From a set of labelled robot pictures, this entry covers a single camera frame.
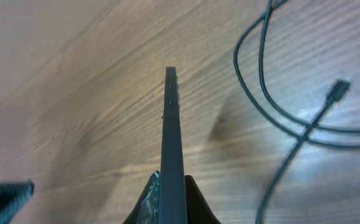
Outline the blue Galaxy smartphone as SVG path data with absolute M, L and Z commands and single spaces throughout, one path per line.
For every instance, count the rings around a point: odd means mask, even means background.
M 159 222 L 186 224 L 187 203 L 179 117 L 179 91 L 174 67 L 167 67 L 165 75 L 160 173 Z

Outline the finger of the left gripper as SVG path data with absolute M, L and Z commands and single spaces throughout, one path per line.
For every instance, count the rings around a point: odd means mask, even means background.
M 8 182 L 0 184 L 0 224 L 8 224 L 34 194 L 34 183 Z

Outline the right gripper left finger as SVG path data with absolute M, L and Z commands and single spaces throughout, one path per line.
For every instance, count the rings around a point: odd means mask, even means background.
M 123 224 L 158 224 L 160 173 L 153 172 L 136 205 Z

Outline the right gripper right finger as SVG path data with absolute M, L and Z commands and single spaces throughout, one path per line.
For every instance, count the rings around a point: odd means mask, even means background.
M 188 224 L 220 224 L 191 175 L 185 176 Z

